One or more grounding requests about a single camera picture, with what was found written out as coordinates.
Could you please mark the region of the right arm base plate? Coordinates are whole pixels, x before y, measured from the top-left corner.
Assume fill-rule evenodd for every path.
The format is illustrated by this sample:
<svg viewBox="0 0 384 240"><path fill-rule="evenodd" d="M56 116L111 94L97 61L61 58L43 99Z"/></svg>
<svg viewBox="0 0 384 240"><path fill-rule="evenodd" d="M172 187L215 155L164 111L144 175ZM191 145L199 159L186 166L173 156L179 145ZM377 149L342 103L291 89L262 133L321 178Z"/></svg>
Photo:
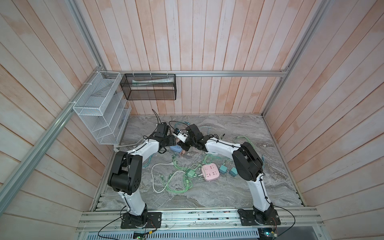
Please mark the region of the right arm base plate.
<svg viewBox="0 0 384 240"><path fill-rule="evenodd" d="M261 212L257 209L238 209L242 226L275 226L281 225L280 217L275 209Z"/></svg>

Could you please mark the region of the blue power strip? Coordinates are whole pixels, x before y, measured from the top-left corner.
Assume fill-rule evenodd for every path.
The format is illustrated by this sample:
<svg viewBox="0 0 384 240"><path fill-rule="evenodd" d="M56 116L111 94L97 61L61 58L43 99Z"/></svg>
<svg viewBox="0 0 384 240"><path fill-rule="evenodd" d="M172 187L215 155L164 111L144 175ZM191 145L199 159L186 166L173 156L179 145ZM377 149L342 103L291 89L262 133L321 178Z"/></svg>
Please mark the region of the blue power strip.
<svg viewBox="0 0 384 240"><path fill-rule="evenodd" d="M174 151L176 153L181 153L183 151L183 149L179 145L170 146L170 150L172 150L172 151Z"/></svg>

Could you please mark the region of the light green charger plug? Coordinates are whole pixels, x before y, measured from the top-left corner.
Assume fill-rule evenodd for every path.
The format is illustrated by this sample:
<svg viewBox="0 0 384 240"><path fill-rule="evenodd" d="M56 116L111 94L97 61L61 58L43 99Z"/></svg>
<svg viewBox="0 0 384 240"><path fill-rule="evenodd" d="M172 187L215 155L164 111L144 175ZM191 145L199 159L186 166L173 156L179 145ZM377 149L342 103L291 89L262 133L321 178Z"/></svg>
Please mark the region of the light green charger plug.
<svg viewBox="0 0 384 240"><path fill-rule="evenodd" d="M188 179L194 179L194 178L198 177L198 175L196 174L195 170L187 170L186 171L186 177Z"/></svg>

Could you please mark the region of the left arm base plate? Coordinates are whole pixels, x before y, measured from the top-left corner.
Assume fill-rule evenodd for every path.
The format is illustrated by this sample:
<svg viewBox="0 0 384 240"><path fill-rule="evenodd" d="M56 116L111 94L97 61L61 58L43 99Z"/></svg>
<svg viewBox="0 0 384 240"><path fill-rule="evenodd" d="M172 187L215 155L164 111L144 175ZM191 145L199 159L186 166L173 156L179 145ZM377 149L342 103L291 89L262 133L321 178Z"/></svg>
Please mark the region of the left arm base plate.
<svg viewBox="0 0 384 240"><path fill-rule="evenodd" d="M138 229L138 228L160 228L162 223L161 212L143 212L140 216L129 213L123 214L121 223L122 229Z"/></svg>

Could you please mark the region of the teal charger plug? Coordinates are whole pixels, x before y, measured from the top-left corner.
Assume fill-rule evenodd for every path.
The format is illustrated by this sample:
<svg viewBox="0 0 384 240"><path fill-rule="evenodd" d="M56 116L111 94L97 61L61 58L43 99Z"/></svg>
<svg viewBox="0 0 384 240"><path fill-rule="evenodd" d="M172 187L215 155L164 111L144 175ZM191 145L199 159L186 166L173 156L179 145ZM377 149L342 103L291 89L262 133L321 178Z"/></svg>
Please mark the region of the teal charger plug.
<svg viewBox="0 0 384 240"><path fill-rule="evenodd" d="M223 174L223 175L227 172L227 170L228 170L228 168L227 168L225 165L221 165L221 166L219 167L219 172L220 172L221 174Z"/></svg>
<svg viewBox="0 0 384 240"><path fill-rule="evenodd" d="M231 168L231 170L229 171L229 174L232 176L232 177L236 177L238 175L238 171L235 167Z"/></svg>

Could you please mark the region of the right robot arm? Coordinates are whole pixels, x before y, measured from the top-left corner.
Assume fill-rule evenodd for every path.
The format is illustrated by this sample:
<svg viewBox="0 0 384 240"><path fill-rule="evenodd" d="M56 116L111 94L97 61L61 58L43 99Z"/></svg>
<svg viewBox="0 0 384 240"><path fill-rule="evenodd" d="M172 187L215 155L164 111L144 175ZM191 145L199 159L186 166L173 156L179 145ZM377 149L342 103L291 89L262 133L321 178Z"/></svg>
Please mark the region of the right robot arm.
<svg viewBox="0 0 384 240"><path fill-rule="evenodd" d="M264 163L250 143L229 143L214 135L203 135L196 125L190 125L185 130L176 129L173 135L179 139L178 145L186 152L194 147L200 151L222 155L233 160L238 175L249 186L253 198L254 220L259 225L267 223L275 209L269 201L264 185Z"/></svg>

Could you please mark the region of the pink power strip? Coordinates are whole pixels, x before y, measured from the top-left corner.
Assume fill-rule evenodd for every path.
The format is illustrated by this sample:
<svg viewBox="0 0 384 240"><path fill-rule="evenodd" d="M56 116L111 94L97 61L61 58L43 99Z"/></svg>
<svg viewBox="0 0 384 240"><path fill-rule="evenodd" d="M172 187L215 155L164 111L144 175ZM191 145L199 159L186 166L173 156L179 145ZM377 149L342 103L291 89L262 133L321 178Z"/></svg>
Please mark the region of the pink power strip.
<svg viewBox="0 0 384 240"><path fill-rule="evenodd" d="M207 182L214 181L220 177L219 169L215 163L203 165L202 174Z"/></svg>

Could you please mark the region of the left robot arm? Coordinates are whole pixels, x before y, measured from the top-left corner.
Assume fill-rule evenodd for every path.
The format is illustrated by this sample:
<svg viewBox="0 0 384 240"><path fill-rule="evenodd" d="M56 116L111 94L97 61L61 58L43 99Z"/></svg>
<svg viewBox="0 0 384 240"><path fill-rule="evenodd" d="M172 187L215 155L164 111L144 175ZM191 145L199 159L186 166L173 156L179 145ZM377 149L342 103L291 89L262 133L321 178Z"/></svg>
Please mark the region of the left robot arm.
<svg viewBox="0 0 384 240"><path fill-rule="evenodd" d="M148 221L148 207L139 191L143 161L161 150L166 152L166 147L175 144L169 128L167 123L159 123L142 144L131 151L119 151L115 155L108 186L120 195L126 205L126 213L123 215L125 223L143 227Z"/></svg>

